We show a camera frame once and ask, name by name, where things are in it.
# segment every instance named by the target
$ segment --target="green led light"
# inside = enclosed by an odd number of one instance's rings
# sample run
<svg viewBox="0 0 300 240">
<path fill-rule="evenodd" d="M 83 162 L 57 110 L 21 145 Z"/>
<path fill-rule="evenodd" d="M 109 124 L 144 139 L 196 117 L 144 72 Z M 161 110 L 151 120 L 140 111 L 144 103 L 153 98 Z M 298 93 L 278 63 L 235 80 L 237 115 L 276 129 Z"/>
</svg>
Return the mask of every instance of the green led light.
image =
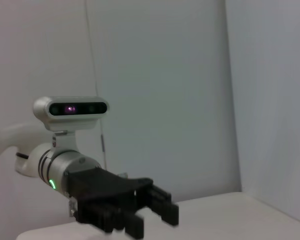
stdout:
<svg viewBox="0 0 300 240">
<path fill-rule="evenodd" d="M 55 183 L 54 183 L 54 181 L 52 181 L 52 180 L 49 180 L 49 183 L 51 184 L 51 187 L 52 187 L 53 189 L 56 189 L 56 186 L 55 186 Z"/>
</svg>

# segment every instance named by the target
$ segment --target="cable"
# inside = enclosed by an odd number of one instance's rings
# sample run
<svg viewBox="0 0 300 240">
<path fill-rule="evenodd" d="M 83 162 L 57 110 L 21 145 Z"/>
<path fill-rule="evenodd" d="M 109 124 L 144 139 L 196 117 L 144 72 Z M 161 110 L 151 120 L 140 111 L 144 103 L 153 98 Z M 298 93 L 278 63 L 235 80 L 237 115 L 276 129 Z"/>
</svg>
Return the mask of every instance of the cable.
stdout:
<svg viewBox="0 0 300 240">
<path fill-rule="evenodd" d="M 92 68 L 93 68 L 93 76 L 94 76 L 94 89 L 95 94 L 98 97 L 99 91 L 98 91 L 98 78 L 97 78 L 97 70 L 96 70 L 96 61 L 95 61 L 95 52 L 93 48 L 93 42 L 92 42 L 92 36 L 90 32 L 90 21 L 88 16 L 88 0 L 84 0 L 84 14 L 85 14 L 85 23 L 86 23 L 86 32 L 87 32 L 87 38 L 89 40 L 89 48 L 90 48 L 90 56 L 92 61 Z M 100 131 L 101 131 L 101 144 L 102 144 L 102 152 L 103 152 L 103 164 L 104 169 L 107 170 L 107 155 L 105 150 L 105 141 L 104 141 L 104 128 L 102 124 L 102 119 L 100 121 Z"/>
</svg>

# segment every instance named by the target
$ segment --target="black stripe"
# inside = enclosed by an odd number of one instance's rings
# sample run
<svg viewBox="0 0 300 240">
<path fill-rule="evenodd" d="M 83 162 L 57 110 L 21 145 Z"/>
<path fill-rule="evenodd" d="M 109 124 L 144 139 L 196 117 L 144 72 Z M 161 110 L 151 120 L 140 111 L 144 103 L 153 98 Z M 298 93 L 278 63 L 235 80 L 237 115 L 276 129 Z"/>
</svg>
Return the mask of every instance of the black stripe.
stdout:
<svg viewBox="0 0 300 240">
<path fill-rule="evenodd" d="M 65 153 L 68 153 L 68 152 L 77 152 L 77 151 L 75 151 L 75 150 L 65 150 L 65 151 L 59 152 L 58 155 L 56 155 L 53 159 L 51 159 L 51 161 L 49 162 L 48 168 L 47 168 L 47 170 L 46 170 L 46 179 L 48 180 L 48 182 L 49 182 L 49 180 L 50 180 L 50 179 L 49 179 L 49 170 L 50 170 L 50 167 L 51 167 L 52 162 L 53 162 L 57 157 L 59 157 L 61 154 L 65 154 Z"/>
<path fill-rule="evenodd" d="M 47 150 L 47 151 L 45 151 L 44 152 L 44 154 L 42 154 L 42 156 L 40 157 L 40 160 L 39 160 L 39 164 L 38 164 L 38 174 L 39 174 L 39 177 L 42 179 L 42 176 L 40 175 L 40 164 L 41 164 L 41 161 L 42 161 L 42 159 L 44 158 L 44 156 L 48 153 L 50 151 L 50 149 L 49 150 Z"/>
<path fill-rule="evenodd" d="M 29 158 L 28 155 L 23 154 L 23 153 L 20 153 L 20 152 L 17 152 L 15 155 L 16 155 L 17 157 L 19 157 L 19 158 L 22 158 L 22 159 L 28 159 L 28 158 Z"/>
<path fill-rule="evenodd" d="M 106 152 L 106 148 L 105 148 L 105 139 L 104 139 L 104 135 L 101 134 L 101 145 L 102 145 L 102 152 L 105 153 Z"/>
<path fill-rule="evenodd" d="M 46 180 L 45 180 L 45 178 L 44 178 L 44 165 L 45 165 L 45 161 L 47 160 L 47 156 L 46 157 L 44 157 L 44 159 L 43 159 L 43 161 L 42 161 L 42 164 L 41 164 L 41 179 L 45 182 L 45 183 L 47 183 L 46 182 Z"/>
</svg>

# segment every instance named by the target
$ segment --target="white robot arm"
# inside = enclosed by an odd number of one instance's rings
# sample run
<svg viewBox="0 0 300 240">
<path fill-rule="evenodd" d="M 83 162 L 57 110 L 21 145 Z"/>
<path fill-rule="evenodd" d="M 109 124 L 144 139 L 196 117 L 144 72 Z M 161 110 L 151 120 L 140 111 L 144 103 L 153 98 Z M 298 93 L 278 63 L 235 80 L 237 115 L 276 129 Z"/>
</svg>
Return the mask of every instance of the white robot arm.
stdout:
<svg viewBox="0 0 300 240">
<path fill-rule="evenodd" d="M 0 129 L 0 154 L 17 147 L 15 170 L 40 177 L 70 200 L 76 221 L 105 233 L 125 229 L 134 239 L 144 237 L 144 221 L 135 213 L 150 208 L 161 219 L 179 224 L 179 207 L 171 194 L 150 178 L 126 179 L 106 170 L 79 152 L 75 131 L 91 129 L 108 111 L 100 97 L 42 97 L 33 105 L 40 125 L 23 124 Z"/>
<path fill-rule="evenodd" d="M 36 163 L 28 160 L 35 148 L 43 144 L 51 147 L 53 133 L 41 124 L 24 123 L 0 129 L 0 155 L 9 147 L 16 147 L 15 170 L 28 177 L 38 177 Z"/>
</svg>

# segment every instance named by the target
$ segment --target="white wall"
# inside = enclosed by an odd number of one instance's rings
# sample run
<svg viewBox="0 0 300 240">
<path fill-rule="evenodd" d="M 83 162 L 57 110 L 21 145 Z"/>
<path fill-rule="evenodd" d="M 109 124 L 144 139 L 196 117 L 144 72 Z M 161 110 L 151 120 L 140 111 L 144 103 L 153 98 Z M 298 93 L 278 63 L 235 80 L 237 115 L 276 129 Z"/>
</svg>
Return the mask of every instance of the white wall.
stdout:
<svg viewBox="0 0 300 240">
<path fill-rule="evenodd" d="M 108 169 L 185 200 L 240 189 L 223 0 L 89 0 Z"/>
<path fill-rule="evenodd" d="M 300 0 L 229 0 L 243 190 L 300 220 Z"/>
<path fill-rule="evenodd" d="M 84 4 L 77 0 L 0 0 L 0 127 L 38 121 L 34 99 L 95 95 Z M 79 134 L 79 149 L 96 157 L 100 133 Z M 14 172 L 15 150 L 0 158 L 0 240 L 73 221 L 67 199 L 39 179 Z"/>
<path fill-rule="evenodd" d="M 190 199 L 237 191 L 222 0 L 89 1 L 109 170 Z M 40 96 L 94 95 L 84 2 L 0 0 L 0 128 L 37 121 Z M 101 155 L 100 125 L 79 149 Z M 0 240 L 72 221 L 67 200 L 0 158 Z"/>
</svg>

